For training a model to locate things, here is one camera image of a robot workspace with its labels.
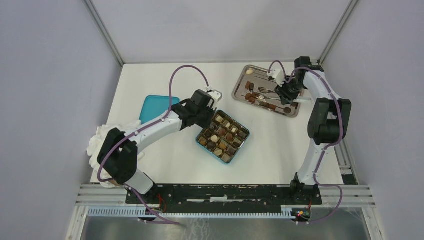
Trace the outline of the steel serving tongs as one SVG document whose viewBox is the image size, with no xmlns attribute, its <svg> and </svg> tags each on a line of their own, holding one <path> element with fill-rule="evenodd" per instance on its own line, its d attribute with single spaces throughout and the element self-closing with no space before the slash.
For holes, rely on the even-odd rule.
<svg viewBox="0 0 424 240">
<path fill-rule="evenodd" d="M 264 99 L 271 99 L 271 100 L 278 100 L 278 101 L 281 100 L 281 98 L 277 95 L 277 93 L 271 89 L 260 86 L 258 90 L 263 95 Z M 296 99 L 292 101 L 292 103 L 299 103 L 299 104 L 307 103 L 307 102 L 312 102 L 312 99 L 310 97 L 298 96 Z"/>
</svg>

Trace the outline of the teal box lid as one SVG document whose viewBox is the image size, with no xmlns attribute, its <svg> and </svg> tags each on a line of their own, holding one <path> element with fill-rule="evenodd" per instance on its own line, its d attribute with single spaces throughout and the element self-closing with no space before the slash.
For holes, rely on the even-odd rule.
<svg viewBox="0 0 424 240">
<path fill-rule="evenodd" d="M 165 113 L 169 108 L 169 96 L 148 95 L 143 103 L 139 120 L 145 124 Z"/>
</svg>

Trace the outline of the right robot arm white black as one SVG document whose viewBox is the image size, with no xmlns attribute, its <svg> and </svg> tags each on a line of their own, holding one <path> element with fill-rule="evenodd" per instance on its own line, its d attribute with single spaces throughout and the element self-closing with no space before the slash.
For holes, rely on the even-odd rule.
<svg viewBox="0 0 424 240">
<path fill-rule="evenodd" d="M 279 69 L 270 66 L 267 75 L 276 82 L 274 91 L 282 104 L 299 102 L 304 89 L 309 91 L 314 102 L 307 124 L 310 139 L 308 151 L 288 191 L 293 203 L 302 204 L 309 195 L 315 197 L 322 186 L 318 180 L 320 166 L 328 151 L 346 137 L 352 103 L 333 90 L 324 69 L 320 65 L 313 65 L 307 56 L 294 61 L 291 74 L 286 73 L 284 66 Z"/>
</svg>

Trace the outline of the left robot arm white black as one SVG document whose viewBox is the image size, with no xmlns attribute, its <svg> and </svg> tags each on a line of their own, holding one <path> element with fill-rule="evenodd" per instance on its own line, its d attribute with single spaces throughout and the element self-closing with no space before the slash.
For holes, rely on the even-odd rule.
<svg viewBox="0 0 424 240">
<path fill-rule="evenodd" d="M 172 104 L 164 114 L 131 131 L 111 129 L 97 155 L 97 179 L 107 182 L 101 176 L 105 171 L 118 185 L 136 190 L 145 204 L 153 203 L 157 198 L 156 183 L 138 169 L 138 155 L 170 134 L 194 125 L 203 129 L 209 127 L 222 97 L 217 90 L 205 92 L 199 89 L 191 98 Z"/>
</svg>

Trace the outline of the teal chocolate box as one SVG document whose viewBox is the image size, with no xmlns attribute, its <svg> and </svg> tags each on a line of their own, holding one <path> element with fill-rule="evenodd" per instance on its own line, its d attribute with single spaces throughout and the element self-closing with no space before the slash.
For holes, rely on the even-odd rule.
<svg viewBox="0 0 424 240">
<path fill-rule="evenodd" d="M 196 137 L 196 143 L 224 164 L 230 164 L 250 137 L 250 131 L 222 110 L 217 110 L 209 127 Z"/>
</svg>

